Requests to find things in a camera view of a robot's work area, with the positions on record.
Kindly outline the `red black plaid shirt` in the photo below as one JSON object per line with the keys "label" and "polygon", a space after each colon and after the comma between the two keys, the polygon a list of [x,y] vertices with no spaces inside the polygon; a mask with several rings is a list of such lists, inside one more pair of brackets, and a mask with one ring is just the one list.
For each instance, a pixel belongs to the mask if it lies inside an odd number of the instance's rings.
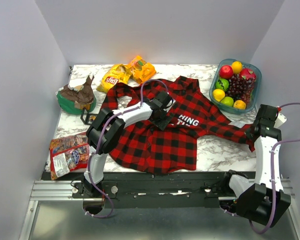
{"label": "red black plaid shirt", "polygon": [[177,170],[195,170],[197,164],[197,139],[213,135],[254,151],[254,143],[245,131],[250,125],[237,127],[206,98],[200,90],[199,80],[179,76],[175,81],[161,79],[144,87],[117,83],[106,94],[102,108],[116,110],[118,99],[129,96],[129,107],[141,97],[153,99],[168,90],[176,103],[170,109],[174,114],[169,125],[160,130],[149,120],[126,127],[118,145],[109,156],[122,167],[152,174],[167,174]]}

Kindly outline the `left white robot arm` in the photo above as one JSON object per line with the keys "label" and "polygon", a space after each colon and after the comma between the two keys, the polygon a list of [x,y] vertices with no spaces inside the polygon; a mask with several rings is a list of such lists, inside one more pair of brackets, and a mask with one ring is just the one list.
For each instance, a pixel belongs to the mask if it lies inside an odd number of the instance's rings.
{"label": "left white robot arm", "polygon": [[89,197],[94,198],[100,194],[99,183],[104,178],[107,156],[118,145],[123,130],[138,122],[149,120],[163,131],[174,116],[170,109],[175,102],[169,93],[162,91],[153,99],[142,96],[137,104],[123,109],[103,108],[99,111],[86,131],[87,143],[94,149],[84,172],[87,182],[83,191]]}

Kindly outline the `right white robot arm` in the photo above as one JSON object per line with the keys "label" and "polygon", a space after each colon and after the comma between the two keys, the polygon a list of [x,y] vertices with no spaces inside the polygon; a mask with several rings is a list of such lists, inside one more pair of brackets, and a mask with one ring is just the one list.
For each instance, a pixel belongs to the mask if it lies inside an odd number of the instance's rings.
{"label": "right white robot arm", "polygon": [[276,127],[279,107],[262,104],[246,135],[253,140],[256,153],[255,179],[231,172],[220,183],[220,191],[235,193],[235,213],[251,224],[258,223],[266,230],[274,227],[291,204],[291,196],[284,192],[280,178],[279,151],[282,133]]}

